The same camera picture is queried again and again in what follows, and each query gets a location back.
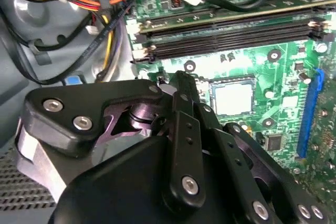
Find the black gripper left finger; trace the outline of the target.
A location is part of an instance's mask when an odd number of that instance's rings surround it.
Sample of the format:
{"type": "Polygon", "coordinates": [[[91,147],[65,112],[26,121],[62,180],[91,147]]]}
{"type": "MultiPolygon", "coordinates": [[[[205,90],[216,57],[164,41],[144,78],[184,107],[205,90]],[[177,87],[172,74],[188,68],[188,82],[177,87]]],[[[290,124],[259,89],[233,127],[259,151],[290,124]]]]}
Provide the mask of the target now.
{"type": "Polygon", "coordinates": [[[154,137],[172,137],[162,197],[169,210],[199,210],[206,200],[199,103],[194,78],[147,79],[41,88],[25,98],[19,169],[58,204],[79,175],[154,137]]]}

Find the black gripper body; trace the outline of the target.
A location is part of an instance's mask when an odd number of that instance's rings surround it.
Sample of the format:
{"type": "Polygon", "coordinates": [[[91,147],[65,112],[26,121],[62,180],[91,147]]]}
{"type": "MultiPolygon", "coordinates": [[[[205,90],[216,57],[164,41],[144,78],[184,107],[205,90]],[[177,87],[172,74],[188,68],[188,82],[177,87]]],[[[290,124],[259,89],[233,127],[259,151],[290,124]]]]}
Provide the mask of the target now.
{"type": "Polygon", "coordinates": [[[52,213],[53,223],[234,223],[233,184],[220,157],[203,154],[206,200],[188,215],[162,197],[172,137],[135,144],[75,178],[52,213]]]}

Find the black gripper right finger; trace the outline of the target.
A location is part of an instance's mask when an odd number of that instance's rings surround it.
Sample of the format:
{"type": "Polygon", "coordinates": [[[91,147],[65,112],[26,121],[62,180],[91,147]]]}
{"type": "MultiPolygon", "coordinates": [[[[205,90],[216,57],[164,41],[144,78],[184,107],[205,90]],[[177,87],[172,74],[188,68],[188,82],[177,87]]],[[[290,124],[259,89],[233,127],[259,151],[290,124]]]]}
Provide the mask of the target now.
{"type": "Polygon", "coordinates": [[[203,103],[196,103],[194,112],[230,179],[230,210],[237,223],[330,222],[328,211],[237,123],[221,126],[203,103]]]}

